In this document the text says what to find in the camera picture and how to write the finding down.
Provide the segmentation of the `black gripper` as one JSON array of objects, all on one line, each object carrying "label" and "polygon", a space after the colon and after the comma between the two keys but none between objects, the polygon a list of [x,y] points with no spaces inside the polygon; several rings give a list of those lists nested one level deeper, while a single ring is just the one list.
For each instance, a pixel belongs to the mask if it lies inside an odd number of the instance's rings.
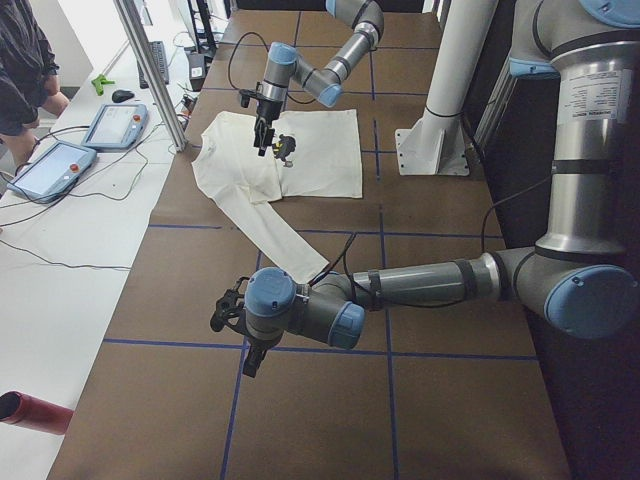
[{"label": "black gripper", "polygon": [[266,150],[273,144],[275,130],[272,124],[280,116],[283,101],[268,98],[262,94],[256,96],[257,110],[254,129],[254,147],[258,155],[264,157]]},{"label": "black gripper", "polygon": [[259,339],[252,334],[245,335],[249,343],[249,351],[243,364],[243,374],[254,378],[265,359],[267,352],[273,347],[272,339]]}]

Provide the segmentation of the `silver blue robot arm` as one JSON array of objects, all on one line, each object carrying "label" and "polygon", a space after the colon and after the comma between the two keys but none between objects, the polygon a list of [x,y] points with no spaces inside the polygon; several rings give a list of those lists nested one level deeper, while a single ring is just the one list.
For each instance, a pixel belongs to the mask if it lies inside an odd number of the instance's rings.
[{"label": "silver blue robot arm", "polygon": [[254,90],[242,89],[240,103],[257,101],[254,146],[263,156],[274,138],[272,124],[282,111],[289,84],[294,81],[325,107],[333,107],[343,93],[343,84],[369,52],[377,49],[384,33],[384,16],[375,1],[327,1],[326,10],[351,27],[353,34],[322,68],[307,62],[296,48],[274,42],[268,52],[263,80]]},{"label": "silver blue robot arm", "polygon": [[619,163],[639,67],[635,1],[519,1],[510,73],[559,80],[554,159],[525,190],[530,206],[547,198],[546,233],[528,247],[484,252],[474,260],[340,274],[298,284],[265,268],[246,282],[239,323],[254,375],[284,332],[351,349],[367,311],[438,309],[478,298],[516,301],[564,333],[539,332],[555,374],[597,377],[599,340],[635,319],[639,285],[623,268],[613,226]]}]

